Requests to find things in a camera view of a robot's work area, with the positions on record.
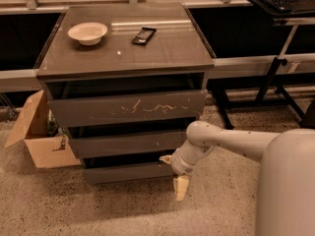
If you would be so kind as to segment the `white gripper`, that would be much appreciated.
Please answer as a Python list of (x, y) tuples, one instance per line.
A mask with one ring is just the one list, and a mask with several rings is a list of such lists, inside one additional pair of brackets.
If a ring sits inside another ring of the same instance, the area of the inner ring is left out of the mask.
[(175, 174), (183, 175), (173, 179), (175, 199), (178, 202), (183, 201), (185, 198), (190, 181), (187, 175), (190, 175), (197, 162), (208, 156), (213, 149), (214, 147), (196, 146), (186, 140), (171, 156), (163, 155), (159, 158), (160, 161), (170, 164)]

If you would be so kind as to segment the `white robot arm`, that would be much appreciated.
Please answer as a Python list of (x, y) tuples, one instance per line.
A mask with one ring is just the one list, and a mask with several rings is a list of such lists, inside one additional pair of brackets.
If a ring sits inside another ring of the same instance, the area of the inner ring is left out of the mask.
[(283, 133), (226, 130), (195, 121), (186, 141), (160, 158), (176, 174), (175, 197), (185, 197), (189, 175), (214, 148), (260, 163), (255, 236), (315, 236), (315, 130)]

